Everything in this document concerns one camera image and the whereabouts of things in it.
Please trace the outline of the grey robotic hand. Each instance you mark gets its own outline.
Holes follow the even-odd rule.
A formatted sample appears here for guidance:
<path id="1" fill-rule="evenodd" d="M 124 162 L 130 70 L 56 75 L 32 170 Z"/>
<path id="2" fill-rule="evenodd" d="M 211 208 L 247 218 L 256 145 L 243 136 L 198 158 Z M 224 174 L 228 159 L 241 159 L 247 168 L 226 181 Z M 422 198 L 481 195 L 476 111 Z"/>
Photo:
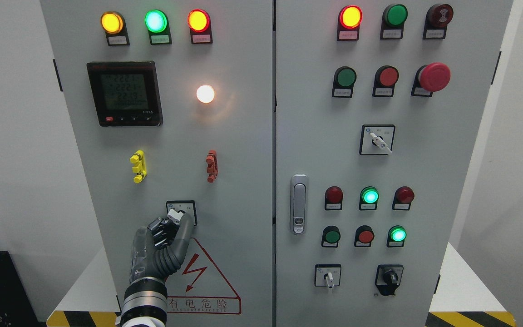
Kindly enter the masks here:
<path id="1" fill-rule="evenodd" d="M 131 250 L 129 283 L 142 277 L 166 279 L 183 264 L 194 230 L 193 218 L 183 215 L 177 226 L 158 217 L 135 233 Z"/>

